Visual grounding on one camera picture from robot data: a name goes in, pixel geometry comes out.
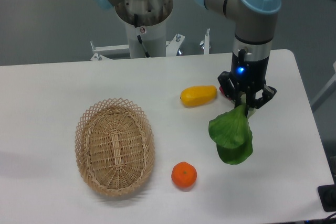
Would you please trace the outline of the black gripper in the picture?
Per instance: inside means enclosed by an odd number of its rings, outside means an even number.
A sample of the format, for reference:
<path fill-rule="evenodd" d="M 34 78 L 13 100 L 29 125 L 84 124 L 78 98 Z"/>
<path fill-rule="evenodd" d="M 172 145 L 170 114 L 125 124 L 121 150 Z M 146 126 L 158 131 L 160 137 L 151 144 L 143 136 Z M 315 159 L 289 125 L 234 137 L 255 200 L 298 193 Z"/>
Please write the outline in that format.
<path fill-rule="evenodd" d="M 262 91 L 261 98 L 253 99 L 253 109 L 260 109 L 268 103 L 277 93 L 277 90 L 271 86 L 266 85 L 266 71 L 269 57 L 260 61 L 246 61 L 238 62 L 238 56 L 232 54 L 231 71 L 223 71 L 218 76 L 218 82 L 223 88 L 225 94 L 230 97 L 234 103 L 234 107 L 239 106 L 239 98 L 242 93 L 247 92 L 250 87 L 253 94 Z"/>

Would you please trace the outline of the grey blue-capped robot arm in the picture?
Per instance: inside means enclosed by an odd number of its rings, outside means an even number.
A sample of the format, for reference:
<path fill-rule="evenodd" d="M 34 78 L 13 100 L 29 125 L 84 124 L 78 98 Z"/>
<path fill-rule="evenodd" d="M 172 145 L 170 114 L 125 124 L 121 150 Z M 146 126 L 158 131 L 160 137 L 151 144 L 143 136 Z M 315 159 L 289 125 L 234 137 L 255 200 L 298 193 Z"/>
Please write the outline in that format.
<path fill-rule="evenodd" d="M 235 22 L 232 66 L 219 75 L 224 95 L 247 111 L 261 108 L 276 94 L 266 84 L 266 70 L 281 0 L 194 0 Z M 132 58 L 166 56 L 165 23 L 172 0 L 96 0 L 114 8 L 128 32 Z"/>

